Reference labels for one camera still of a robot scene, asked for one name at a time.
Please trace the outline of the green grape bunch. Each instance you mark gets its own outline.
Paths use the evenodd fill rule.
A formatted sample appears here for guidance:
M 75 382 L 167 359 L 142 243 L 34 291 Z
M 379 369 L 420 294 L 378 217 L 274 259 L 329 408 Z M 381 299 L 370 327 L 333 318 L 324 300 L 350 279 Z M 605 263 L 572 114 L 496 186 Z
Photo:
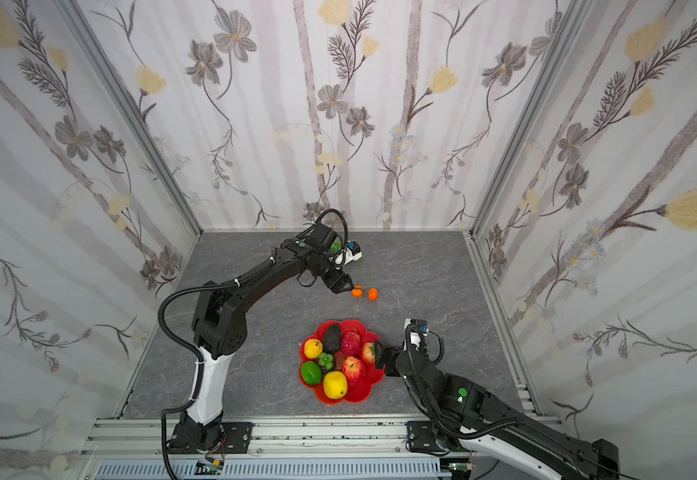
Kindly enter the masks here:
M 340 250 L 342 250 L 344 246 L 346 245 L 342 244 L 342 239 L 340 239 L 340 237 L 336 238 L 332 246 L 330 246 L 330 254 L 334 256 L 334 263 L 336 263 L 336 265 L 340 265 L 338 264 L 338 260 L 336 260 L 336 258 L 338 257 L 338 254 L 340 254 Z

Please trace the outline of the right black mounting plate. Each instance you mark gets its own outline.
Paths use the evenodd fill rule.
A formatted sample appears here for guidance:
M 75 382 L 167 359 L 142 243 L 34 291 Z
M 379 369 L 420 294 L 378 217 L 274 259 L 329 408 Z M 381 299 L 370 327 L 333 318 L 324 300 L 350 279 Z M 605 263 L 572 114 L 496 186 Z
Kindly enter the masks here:
M 408 421 L 406 430 L 406 450 L 410 453 L 443 457 L 458 450 L 456 446 L 448 444 L 446 439 L 442 439 L 437 435 L 430 421 Z

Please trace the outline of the green lime fruit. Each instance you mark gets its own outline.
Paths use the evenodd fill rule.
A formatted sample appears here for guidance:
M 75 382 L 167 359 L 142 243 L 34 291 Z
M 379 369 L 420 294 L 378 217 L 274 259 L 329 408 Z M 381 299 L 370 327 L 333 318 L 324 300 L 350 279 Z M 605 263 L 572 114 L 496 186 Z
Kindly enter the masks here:
M 322 368 L 314 361 L 306 361 L 300 366 L 300 379 L 308 386 L 322 383 Z

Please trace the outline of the dark red pomegranate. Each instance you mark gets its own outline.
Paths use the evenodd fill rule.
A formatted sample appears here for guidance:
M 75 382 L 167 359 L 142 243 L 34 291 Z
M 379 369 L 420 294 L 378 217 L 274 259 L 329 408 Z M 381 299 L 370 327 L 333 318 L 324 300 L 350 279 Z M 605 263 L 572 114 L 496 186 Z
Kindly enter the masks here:
M 346 356 L 357 356 L 363 347 L 362 336 L 354 331 L 349 331 L 342 336 L 342 346 L 340 351 Z

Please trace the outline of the red apple fruit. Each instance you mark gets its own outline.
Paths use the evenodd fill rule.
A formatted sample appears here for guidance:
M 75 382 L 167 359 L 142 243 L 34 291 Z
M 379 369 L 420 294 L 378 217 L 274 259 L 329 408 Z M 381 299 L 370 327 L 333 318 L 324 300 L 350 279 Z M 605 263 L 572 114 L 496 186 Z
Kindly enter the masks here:
M 348 383 L 354 384 L 364 377 L 365 364 L 355 356 L 348 356 L 342 362 L 342 374 L 344 374 Z

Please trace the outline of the dark avocado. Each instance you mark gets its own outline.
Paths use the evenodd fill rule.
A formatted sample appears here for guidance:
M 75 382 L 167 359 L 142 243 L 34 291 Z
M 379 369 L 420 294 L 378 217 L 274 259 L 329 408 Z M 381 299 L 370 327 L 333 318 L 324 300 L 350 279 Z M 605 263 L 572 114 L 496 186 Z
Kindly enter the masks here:
M 340 324 L 334 323 L 328 326 L 322 338 L 322 347 L 324 347 L 324 353 L 326 354 L 336 354 L 336 352 L 340 351 L 340 348 L 342 348 L 342 328 L 340 328 Z

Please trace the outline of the black mounting plate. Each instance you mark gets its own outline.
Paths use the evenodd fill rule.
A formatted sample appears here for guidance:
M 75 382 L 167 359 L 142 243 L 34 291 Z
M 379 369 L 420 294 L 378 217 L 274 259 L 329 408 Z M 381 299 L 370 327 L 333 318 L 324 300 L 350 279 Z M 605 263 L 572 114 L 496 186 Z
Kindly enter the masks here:
M 458 450 L 456 446 L 448 444 L 446 439 L 442 439 L 437 435 L 430 421 L 408 421 L 406 430 L 406 450 L 410 453 L 443 457 Z
M 170 454 L 247 454 L 252 422 L 214 422 L 207 426 L 179 423 L 168 436 Z

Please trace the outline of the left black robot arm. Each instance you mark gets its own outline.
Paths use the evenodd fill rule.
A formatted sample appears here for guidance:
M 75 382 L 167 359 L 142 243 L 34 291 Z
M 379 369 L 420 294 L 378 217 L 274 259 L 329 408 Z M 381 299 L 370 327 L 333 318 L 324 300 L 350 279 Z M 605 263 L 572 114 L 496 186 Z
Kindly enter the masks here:
M 322 217 L 304 231 L 274 248 L 267 260 L 252 270 L 226 282 L 206 282 L 170 294 L 158 308 L 158 326 L 172 342 L 194 355 L 194 380 L 188 401 L 160 412 L 162 455 L 170 452 L 210 452 L 226 440 L 222 426 L 224 388 L 234 354 L 248 337 L 248 310 L 280 284 L 308 272 L 322 280 L 330 291 L 340 294 L 354 288 L 344 272 L 349 261 L 349 228 L 336 209 L 328 210 L 340 218 L 340 232 Z M 198 293 L 192 320 L 194 339 L 188 341 L 174 333 L 166 323 L 170 304 Z

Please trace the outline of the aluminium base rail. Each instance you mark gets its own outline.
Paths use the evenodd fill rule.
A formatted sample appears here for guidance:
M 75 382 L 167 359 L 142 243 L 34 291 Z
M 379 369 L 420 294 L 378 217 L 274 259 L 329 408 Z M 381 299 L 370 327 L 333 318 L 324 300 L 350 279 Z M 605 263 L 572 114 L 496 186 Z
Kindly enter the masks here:
M 534 479 L 534 477 L 488 456 L 468 450 L 443 457 L 406 450 L 406 423 L 422 418 L 410 415 L 350 417 L 238 417 L 232 422 L 252 422 L 247 454 L 174 454 L 176 460 L 202 460 L 222 466 L 230 459 L 316 458 L 435 458 L 448 479 Z M 98 420 L 80 457 L 70 470 L 72 479 L 90 479 L 106 460 L 160 460 L 160 422 L 156 420 Z

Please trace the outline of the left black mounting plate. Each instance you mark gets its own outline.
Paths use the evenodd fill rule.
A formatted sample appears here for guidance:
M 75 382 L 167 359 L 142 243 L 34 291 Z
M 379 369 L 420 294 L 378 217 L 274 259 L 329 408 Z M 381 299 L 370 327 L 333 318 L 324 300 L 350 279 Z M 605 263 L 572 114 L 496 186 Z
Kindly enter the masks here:
M 170 454 L 247 454 L 252 422 L 214 422 L 207 426 L 179 423 L 168 436 Z

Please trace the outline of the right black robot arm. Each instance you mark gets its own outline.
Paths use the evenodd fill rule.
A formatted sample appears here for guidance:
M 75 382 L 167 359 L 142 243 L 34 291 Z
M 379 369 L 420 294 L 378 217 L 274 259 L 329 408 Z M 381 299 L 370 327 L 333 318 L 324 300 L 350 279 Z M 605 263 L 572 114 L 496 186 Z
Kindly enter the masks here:
M 588 442 L 522 414 L 484 387 L 444 373 L 424 348 L 375 343 L 376 364 L 404 381 L 428 417 L 440 450 L 468 450 L 506 463 L 536 479 L 624 479 L 611 442 Z

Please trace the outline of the red flower-shaped fruit bowl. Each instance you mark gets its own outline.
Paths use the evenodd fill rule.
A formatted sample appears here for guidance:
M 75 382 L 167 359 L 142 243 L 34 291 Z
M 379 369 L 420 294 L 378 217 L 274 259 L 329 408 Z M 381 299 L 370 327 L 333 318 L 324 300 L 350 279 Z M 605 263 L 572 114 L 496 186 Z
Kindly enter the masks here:
M 342 336 L 344 336 L 344 334 L 346 334 L 346 332 L 349 331 L 354 331 L 360 334 L 360 336 L 362 336 L 363 345 L 367 342 L 375 342 L 380 339 L 380 337 L 375 332 L 368 330 L 366 326 L 362 324 L 362 322 L 350 319 L 344 321 L 324 322 L 322 325 L 318 326 L 316 332 L 314 332 L 314 334 L 312 334 L 310 337 L 306 338 L 306 340 L 316 338 L 322 341 L 322 338 L 324 337 L 324 332 L 326 332 L 330 324 L 334 323 L 340 324 L 340 328 L 342 328 Z M 302 365 L 306 361 L 314 361 L 314 363 L 316 363 L 316 359 L 308 359 L 306 358 L 306 355 L 304 355 L 304 342 L 302 342 L 302 346 L 300 346 L 300 360 L 302 360 L 302 362 L 300 362 L 300 365 Z M 334 355 L 334 369 L 332 371 L 342 371 L 342 362 L 344 362 L 344 360 L 349 356 L 344 355 L 342 351 L 336 352 L 336 354 L 332 355 Z M 318 398 L 318 401 L 322 402 L 322 404 L 336 405 L 342 402 L 354 404 L 362 403 L 371 396 L 374 386 L 380 383 L 385 377 L 385 372 L 383 370 L 378 370 L 378 368 L 376 368 L 376 365 L 372 366 L 367 365 L 366 363 L 364 364 L 364 377 L 354 384 L 350 384 L 348 382 L 348 393 L 346 394 L 346 396 L 344 396 L 344 398 L 340 400 L 330 400 L 326 398 L 326 395 L 324 395 L 324 391 L 322 391 L 322 383 L 320 385 L 315 386 L 308 386 L 304 384 L 304 381 L 300 379 L 300 370 L 298 370 L 298 379 L 300 379 L 300 383 L 302 383 L 304 387 L 314 392 L 314 395 L 316 395 L 316 398 Z

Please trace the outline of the yellow lemon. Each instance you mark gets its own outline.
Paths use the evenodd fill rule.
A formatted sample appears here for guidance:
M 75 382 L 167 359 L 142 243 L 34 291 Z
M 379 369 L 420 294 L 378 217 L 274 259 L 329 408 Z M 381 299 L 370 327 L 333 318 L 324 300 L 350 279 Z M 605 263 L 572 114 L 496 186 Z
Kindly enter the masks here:
M 322 380 L 322 391 L 330 400 L 340 400 L 348 393 L 348 379 L 342 371 L 328 372 Z

